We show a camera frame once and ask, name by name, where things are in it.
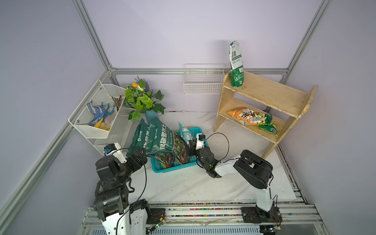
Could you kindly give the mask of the white green small bag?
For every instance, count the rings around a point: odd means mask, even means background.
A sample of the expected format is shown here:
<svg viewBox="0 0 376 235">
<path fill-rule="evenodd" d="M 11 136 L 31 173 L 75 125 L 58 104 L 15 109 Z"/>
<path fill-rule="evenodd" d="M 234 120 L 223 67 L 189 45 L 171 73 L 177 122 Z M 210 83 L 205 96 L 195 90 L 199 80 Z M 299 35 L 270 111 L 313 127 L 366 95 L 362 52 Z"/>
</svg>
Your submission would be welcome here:
<svg viewBox="0 0 376 235">
<path fill-rule="evenodd" d="M 229 58 L 231 85 L 233 87 L 241 87 L 244 83 L 244 67 L 241 47 L 238 41 L 233 41 L 230 44 Z"/>
</svg>

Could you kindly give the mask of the teal white fertilizer bag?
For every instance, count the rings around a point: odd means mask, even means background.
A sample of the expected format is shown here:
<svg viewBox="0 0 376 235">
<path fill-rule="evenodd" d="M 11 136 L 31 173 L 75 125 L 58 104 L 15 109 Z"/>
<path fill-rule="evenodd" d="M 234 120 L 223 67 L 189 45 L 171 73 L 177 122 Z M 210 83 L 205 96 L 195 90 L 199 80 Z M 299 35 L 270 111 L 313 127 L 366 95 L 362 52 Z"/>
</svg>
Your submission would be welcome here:
<svg viewBox="0 0 376 235">
<path fill-rule="evenodd" d="M 183 140 L 189 145 L 190 141 L 196 141 L 196 135 L 193 131 L 185 127 L 183 124 L 179 123 L 179 133 Z"/>
</svg>

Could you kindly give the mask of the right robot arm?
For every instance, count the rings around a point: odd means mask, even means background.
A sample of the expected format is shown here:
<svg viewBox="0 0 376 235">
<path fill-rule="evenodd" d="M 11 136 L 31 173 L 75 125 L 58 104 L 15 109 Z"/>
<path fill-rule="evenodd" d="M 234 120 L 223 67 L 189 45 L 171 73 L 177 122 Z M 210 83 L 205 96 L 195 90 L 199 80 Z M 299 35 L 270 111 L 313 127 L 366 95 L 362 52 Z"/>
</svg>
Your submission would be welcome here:
<svg viewBox="0 0 376 235">
<path fill-rule="evenodd" d="M 238 173 L 255 189 L 256 206 L 241 208 L 243 222 L 281 225 L 283 220 L 279 208 L 271 197 L 270 183 L 274 175 L 273 166 L 268 161 L 248 150 L 243 150 L 239 156 L 221 162 L 215 159 L 210 148 L 200 140 L 190 140 L 190 153 L 196 156 L 197 162 L 210 177 L 221 178 Z"/>
</svg>

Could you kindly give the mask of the teal plastic basket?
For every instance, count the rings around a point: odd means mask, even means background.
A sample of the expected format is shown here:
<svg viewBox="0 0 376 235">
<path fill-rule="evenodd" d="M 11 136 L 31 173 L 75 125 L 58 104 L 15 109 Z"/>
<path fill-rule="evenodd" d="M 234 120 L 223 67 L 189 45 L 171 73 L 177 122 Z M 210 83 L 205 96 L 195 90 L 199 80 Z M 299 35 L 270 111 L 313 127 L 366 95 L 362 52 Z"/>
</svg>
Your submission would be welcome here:
<svg viewBox="0 0 376 235">
<path fill-rule="evenodd" d="M 191 132 L 193 132 L 194 135 L 204 133 L 200 127 L 189 128 L 189 130 Z M 155 173 L 167 173 L 167 172 L 170 172 L 170 171 L 195 166 L 196 165 L 196 156 L 191 156 L 190 161 L 186 164 L 179 164 L 177 161 L 175 161 L 174 166 L 170 167 L 170 168 L 163 168 L 162 164 L 159 161 L 155 160 L 154 158 L 151 158 L 151 165 L 152 165 L 152 170 Z"/>
</svg>

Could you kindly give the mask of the dark green soil bag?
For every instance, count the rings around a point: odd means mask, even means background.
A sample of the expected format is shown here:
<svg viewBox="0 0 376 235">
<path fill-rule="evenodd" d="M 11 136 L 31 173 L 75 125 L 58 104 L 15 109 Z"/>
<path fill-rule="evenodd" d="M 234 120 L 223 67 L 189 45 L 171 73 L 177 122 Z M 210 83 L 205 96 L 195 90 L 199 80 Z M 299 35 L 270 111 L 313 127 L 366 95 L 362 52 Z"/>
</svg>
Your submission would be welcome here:
<svg viewBox="0 0 376 235">
<path fill-rule="evenodd" d="M 149 125 L 146 152 L 164 169 L 187 164 L 191 159 L 189 147 L 183 138 L 156 117 Z"/>
<path fill-rule="evenodd" d="M 148 146 L 149 139 L 149 125 L 142 118 L 132 138 L 132 143 L 126 153 L 127 157 L 132 157 L 136 150 L 144 149 L 148 157 L 153 158 L 159 162 L 163 169 L 171 168 L 175 165 L 175 157 L 172 153 L 150 153 Z"/>
</svg>

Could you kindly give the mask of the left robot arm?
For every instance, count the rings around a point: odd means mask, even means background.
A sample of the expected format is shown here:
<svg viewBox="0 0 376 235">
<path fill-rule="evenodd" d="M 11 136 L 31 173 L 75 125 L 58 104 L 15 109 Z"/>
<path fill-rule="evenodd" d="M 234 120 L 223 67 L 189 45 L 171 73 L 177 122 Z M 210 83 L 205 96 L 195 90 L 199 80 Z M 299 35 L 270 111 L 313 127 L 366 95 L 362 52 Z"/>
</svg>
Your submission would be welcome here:
<svg viewBox="0 0 376 235">
<path fill-rule="evenodd" d="M 165 210 L 153 214 L 149 203 L 139 197 L 129 202 L 131 175 L 145 167 L 144 149 L 133 151 L 124 163 L 112 155 L 105 155 L 96 162 L 99 176 L 93 208 L 108 235 L 150 235 L 165 223 Z"/>
</svg>

